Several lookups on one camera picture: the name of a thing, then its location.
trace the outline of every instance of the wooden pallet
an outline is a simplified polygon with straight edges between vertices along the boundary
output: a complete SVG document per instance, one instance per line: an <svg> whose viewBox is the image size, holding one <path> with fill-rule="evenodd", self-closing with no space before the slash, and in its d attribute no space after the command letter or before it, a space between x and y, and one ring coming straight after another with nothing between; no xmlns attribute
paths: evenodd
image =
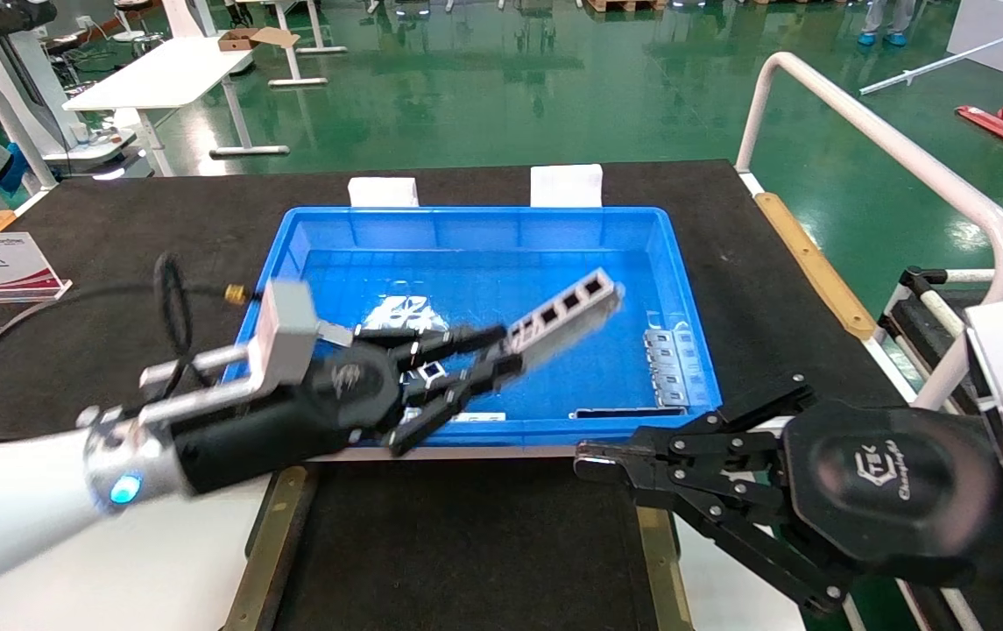
<svg viewBox="0 0 1003 631"><path fill-rule="evenodd" d="M622 9L625 11L633 13L637 10L638 3L651 4L653 6L653 11L663 11L665 9L665 4L668 0L586 0L595 11L600 13L606 13L607 4L621 4Z"/></svg>

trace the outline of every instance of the metal rail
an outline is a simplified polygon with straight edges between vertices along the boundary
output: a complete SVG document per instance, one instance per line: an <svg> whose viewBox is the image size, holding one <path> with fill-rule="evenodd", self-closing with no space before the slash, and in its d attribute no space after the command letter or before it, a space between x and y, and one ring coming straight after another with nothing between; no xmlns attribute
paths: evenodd
<svg viewBox="0 0 1003 631"><path fill-rule="evenodd" d="M824 75L814 71L811 66L798 59L792 52L774 52L765 60L761 72L757 76L757 86L754 88L753 101L750 103L750 114L746 118L746 127L742 132L742 144L738 147L738 157L734 168L738 173L750 173L750 156L754 152L754 142L757 131L762 124L765 112L765 101L769 99L770 84L773 74L778 68L785 69L794 79L809 91L816 94L829 107L845 116L845 119L859 128L864 135L874 140L882 150L894 156L907 171L917 176L918 180L930 187L938 196L952 205L954 209L965 215L988 235L993 247L995 260L995 276L985 303L1003 300L1003 209L989 197L977 191L965 182L961 176L955 175L949 168L930 155L913 140L903 135L897 128L879 118L875 112L864 107L838 85L826 79ZM912 405L935 410L941 406L950 392L967 373L967 348L965 337L958 336L941 363L934 368L929 380L926 380L917 399Z"/></svg>
<svg viewBox="0 0 1003 631"><path fill-rule="evenodd" d="M57 180L49 171L49 165L45 164L45 160L42 160L41 152L38 151L38 147L33 143L29 133L22 127L22 122L17 117L17 113L14 113L14 108L10 107L7 96L4 96L2 91L0 91L0 121L3 123L3 130L7 131L8 138L16 142L22 149L22 154L25 155L25 160L30 165L30 171L38 178L42 191L49 191L56 187Z"/></svg>

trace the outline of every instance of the black cable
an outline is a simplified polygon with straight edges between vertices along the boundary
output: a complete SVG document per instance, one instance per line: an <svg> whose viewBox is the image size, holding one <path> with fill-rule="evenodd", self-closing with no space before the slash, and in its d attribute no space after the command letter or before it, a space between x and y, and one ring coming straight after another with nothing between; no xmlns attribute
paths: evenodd
<svg viewBox="0 0 1003 631"><path fill-rule="evenodd" d="M190 301L186 299L186 288L182 283L182 269L178 267L176 256L162 253L154 260L154 299L159 305L159 316L165 328L170 347L174 350L178 363L174 375L155 400L168 398L174 388L182 382L182 376L189 372L202 387L213 385L210 379L194 366L194 318L190 312Z"/></svg>
<svg viewBox="0 0 1003 631"><path fill-rule="evenodd" d="M159 269L165 269L161 276L159 276ZM28 323L33 318L36 318L36 316L41 316L42 313L63 308L69 304L76 304L78 302L84 302L96 298L105 298L105 296L110 295L131 295L131 293L156 292L155 295L159 296L160 303L162 304L161 313L163 316L163 323L165 324L165 328L168 328L170 340L172 341L172 344L177 345L176 353L180 355L181 362L186 362L186 357L189 356L190 352L190 343L193 341L190 307L189 301L186 300L186 296L212 296L212 298L220 298L222 300L236 302L237 300L245 299L245 296L247 296L247 294L242 290L244 289L236 288L236 291L234 291L233 285L229 285L228 288L185 287L182 283L182 275L181 272L178 271L176 261L173 257L163 255L163 257L159 257L159 260L155 264L155 283L119 283L103 285L103 287L97 288L80 288L79 290L73 290L66 293L56 301L42 302L40 304L33 305L33 307L19 313L19 315L14 316L14 318L9 320L9 322L0 328L0 343L2 340L7 339L7 336L11 335L12 332L22 326L22 324ZM258 296L252 295L252 298L256 300L258 299ZM176 307L176 304L174 303L176 303L176 301L181 305L181 307L178 307L178 313L182 316L181 334L178 334L177 325L173 321L174 307ZM193 368L193 362L186 363L194 372L198 372L197 368ZM177 385L177 381L181 378L181 369L176 372L176 378L172 379L174 385ZM197 376L198 379L204 383L204 375L197 374ZM174 386L169 386L169 390L173 391Z"/></svg>

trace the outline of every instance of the metal frame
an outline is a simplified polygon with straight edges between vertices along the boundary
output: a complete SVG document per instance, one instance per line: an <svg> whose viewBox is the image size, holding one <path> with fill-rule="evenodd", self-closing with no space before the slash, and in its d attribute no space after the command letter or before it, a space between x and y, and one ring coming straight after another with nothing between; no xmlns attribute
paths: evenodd
<svg viewBox="0 0 1003 631"><path fill-rule="evenodd" d="M774 52L765 60L757 76L757 86L754 88L753 101L750 103L750 114L746 118L742 143L738 147L738 157L734 165L736 171L740 175L750 173L750 157L754 152L754 142L761 127L765 102L769 99L773 74L778 68L785 69L829 107L841 113L843 118L859 128L864 135L875 140L879 147L894 156L946 203L965 215L973 224L980 226L991 241L995 257L995 276L986 293L985 303L1003 300L1003 208L966 183L961 176L955 175L925 149L917 146L897 128L891 127L887 121L879 118L875 112L843 91L824 75L814 71L792 52ZM933 375L911 404L934 410L949 398L950 392L957 387L957 383L961 382L965 374L967 374L967 348L963 336L958 336L953 347L934 368Z"/></svg>
<svg viewBox="0 0 1003 631"><path fill-rule="evenodd" d="M284 8L284 4L273 4L276 5L276 19L280 20L280 28L283 31L287 31L287 10ZM316 40L318 41L318 45L321 46L322 34L318 33L318 20L315 16L315 9L312 0L308 0L308 8L310 10L310 19L312 19L314 31L317 33ZM284 53L287 55L287 66L290 68L292 77L290 77L290 79L270 79L268 81L268 85L271 87L294 87L296 85L322 85L329 83L324 76L302 76L301 73L298 72L298 59L294 56L295 52L296 49L294 49L293 46L284 48Z"/></svg>
<svg viewBox="0 0 1003 631"><path fill-rule="evenodd" d="M30 165L30 171L38 178L38 184L41 184L41 191L49 191L53 187L56 187L57 180L53 177L52 172L49 171L49 165L45 164L45 160L42 160L41 152L35 146L35 143L33 143L33 139L30 138L29 133L22 127L22 122L17 117L17 113L14 112L14 108L7 101L7 97L3 95L1 89L0 121L3 123L3 130L7 132L8 138L16 142L19 148L22 149L22 154L25 155L25 160Z"/></svg>

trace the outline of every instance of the black work surface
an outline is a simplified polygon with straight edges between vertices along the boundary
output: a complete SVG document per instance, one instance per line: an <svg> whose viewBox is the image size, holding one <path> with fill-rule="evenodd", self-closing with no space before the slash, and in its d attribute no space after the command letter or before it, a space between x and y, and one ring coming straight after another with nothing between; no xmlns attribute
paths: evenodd
<svg viewBox="0 0 1003 631"><path fill-rule="evenodd" d="M77 288L148 282L163 251L189 283L254 283L285 212L349 205L356 175L67 181L12 228L35 236ZM415 177L426 205L526 205L529 168L451 169ZM603 204L654 205L673 221L723 398L764 378L805 375L855 404L897 392L806 282L726 162L605 165ZM0 326L21 310L0 307ZM231 343L239 309L196 306L196 348ZM172 358L149 299L100 300L24 327L0 347L0 440L73 426L88 405L136 400L141 368Z"/></svg>
<svg viewBox="0 0 1003 631"><path fill-rule="evenodd" d="M326 464L306 524L273 631L657 628L626 489L570 459Z"/></svg>

